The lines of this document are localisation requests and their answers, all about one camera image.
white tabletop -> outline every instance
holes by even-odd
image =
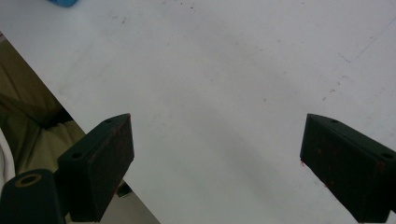
[[[132,114],[125,178],[163,224],[356,223],[300,164],[307,113],[396,149],[395,1],[0,4],[85,132]]]

olive green fabric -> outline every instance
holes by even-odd
[[[39,168],[54,172],[57,158],[84,135],[74,121],[42,128],[62,109],[10,43],[0,43],[0,128],[16,174]]]

white table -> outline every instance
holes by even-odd
[[[125,178],[163,224],[355,223],[300,164],[305,116],[396,149],[395,19],[391,0],[0,1],[85,132],[133,115]]]

black mechanical part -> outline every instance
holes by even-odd
[[[360,223],[394,211],[396,153],[344,123],[308,114],[301,161]]]
[[[101,220],[134,159],[131,116],[107,119],[69,148],[54,174],[33,170],[8,181],[0,199],[1,223]]]

scratch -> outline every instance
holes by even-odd
[[[373,36],[373,38],[372,38],[372,40],[370,41],[370,43],[366,46],[366,48],[364,48],[364,49],[358,54],[358,56],[357,56],[355,59],[358,59],[358,58],[364,53],[364,51],[366,51],[368,48],[370,48],[370,46],[372,46],[372,44],[374,44],[374,42],[376,41],[376,39],[377,39],[378,37],[380,37],[382,34],[384,34],[384,33],[388,30],[388,28],[389,28],[395,21],[396,21],[396,17],[393,18],[393,20],[390,21],[390,22],[388,23],[388,25],[387,25],[384,29],[382,29],[381,32],[379,32],[379,34],[378,34],[377,36]]]
[[[341,53],[338,53],[338,56],[340,56],[342,59],[344,59],[344,61],[346,61],[347,63],[350,63],[350,60],[348,60],[344,55],[342,55]]]

